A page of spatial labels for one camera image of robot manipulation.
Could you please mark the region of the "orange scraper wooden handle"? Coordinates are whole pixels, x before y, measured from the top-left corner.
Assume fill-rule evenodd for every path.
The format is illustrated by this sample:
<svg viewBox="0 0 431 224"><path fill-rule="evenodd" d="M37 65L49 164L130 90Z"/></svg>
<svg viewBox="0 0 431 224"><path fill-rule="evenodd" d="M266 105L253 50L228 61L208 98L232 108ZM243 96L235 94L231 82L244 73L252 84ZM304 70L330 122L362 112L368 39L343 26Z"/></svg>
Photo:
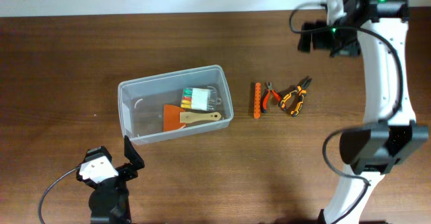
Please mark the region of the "orange scraper wooden handle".
<svg viewBox="0 0 431 224"><path fill-rule="evenodd" d="M165 104L163 108L163 131L168 132L186 127L201 121L219 121L222 115L219 112L195 113L171 104Z"/></svg>

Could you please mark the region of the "orange black needle nose pliers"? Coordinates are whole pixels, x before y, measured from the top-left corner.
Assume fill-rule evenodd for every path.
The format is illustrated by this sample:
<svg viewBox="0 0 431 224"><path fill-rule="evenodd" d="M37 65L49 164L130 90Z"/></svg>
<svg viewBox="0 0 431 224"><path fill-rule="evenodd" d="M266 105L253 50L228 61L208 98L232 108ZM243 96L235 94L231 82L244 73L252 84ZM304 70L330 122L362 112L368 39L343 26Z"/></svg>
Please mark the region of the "orange black needle nose pliers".
<svg viewBox="0 0 431 224"><path fill-rule="evenodd" d="M296 117L301 113L304 99L307 95L307 88L310 85L312 78L306 76L296 86L294 86L288 93L281 97L278 106L290 116Z"/></svg>

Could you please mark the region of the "clear screwdriver bit case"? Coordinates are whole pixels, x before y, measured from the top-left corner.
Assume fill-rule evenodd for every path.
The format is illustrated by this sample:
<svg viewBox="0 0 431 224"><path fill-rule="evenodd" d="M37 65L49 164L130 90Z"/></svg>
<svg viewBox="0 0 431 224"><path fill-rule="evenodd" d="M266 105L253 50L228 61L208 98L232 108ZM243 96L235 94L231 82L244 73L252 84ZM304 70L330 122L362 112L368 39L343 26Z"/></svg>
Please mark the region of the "clear screwdriver bit case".
<svg viewBox="0 0 431 224"><path fill-rule="evenodd" d="M180 106L184 109L214 112L216 106L221 103L222 100L218 97L218 91L215 87L188 87L183 89Z"/></svg>

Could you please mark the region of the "red handled cutting pliers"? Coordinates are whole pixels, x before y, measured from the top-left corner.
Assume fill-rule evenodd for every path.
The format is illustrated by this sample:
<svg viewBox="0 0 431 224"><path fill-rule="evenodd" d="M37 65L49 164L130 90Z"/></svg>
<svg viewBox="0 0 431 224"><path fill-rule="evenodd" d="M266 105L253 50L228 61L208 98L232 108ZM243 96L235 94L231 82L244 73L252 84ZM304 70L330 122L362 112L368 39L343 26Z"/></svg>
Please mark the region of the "red handled cutting pliers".
<svg viewBox="0 0 431 224"><path fill-rule="evenodd" d="M267 105L271 96L273 96L277 102L281 101L281 96L274 90L273 84L270 81L265 83L266 90L261 98L261 111L262 113L267 113Z"/></svg>

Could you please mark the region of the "orange perforated strip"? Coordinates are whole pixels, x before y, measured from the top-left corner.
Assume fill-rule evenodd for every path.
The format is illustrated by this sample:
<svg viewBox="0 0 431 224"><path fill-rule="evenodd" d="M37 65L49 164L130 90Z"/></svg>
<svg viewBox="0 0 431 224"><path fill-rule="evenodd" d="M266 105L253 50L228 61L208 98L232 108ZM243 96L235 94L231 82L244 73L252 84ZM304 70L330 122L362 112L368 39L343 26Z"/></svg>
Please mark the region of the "orange perforated strip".
<svg viewBox="0 0 431 224"><path fill-rule="evenodd" d="M261 84L255 84L255 96L254 96L254 109L253 109L254 119L259 119L261 117Z"/></svg>

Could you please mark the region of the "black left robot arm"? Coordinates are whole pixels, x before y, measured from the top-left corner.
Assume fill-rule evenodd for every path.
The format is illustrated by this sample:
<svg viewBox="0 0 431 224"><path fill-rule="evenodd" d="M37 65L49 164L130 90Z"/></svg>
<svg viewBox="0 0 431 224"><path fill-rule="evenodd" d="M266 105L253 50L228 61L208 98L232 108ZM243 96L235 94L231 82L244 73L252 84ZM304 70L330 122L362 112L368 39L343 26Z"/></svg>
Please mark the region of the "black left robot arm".
<svg viewBox="0 0 431 224"><path fill-rule="evenodd" d="M132 163L112 165L104 146L87 151L76 179L93 189L88 201L91 223L128 224L132 222L127 182L137 177Z"/></svg>

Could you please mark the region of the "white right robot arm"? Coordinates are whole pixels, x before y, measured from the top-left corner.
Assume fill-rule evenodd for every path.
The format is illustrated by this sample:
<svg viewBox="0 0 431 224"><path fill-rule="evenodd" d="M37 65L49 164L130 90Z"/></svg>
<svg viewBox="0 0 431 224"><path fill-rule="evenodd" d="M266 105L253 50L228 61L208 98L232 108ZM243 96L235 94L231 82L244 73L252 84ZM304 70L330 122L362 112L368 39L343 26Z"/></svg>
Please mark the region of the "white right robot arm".
<svg viewBox="0 0 431 224"><path fill-rule="evenodd" d="M363 124L335 131L343 167L319 223L358 223L371 192L396 165L428 140L418 124L405 72L409 0L307 0L325 19L290 25L298 50L362 57L366 86ZM231 85L220 66L198 67L124 81L118 87L127 144L146 144L226 127L234 116Z"/></svg>

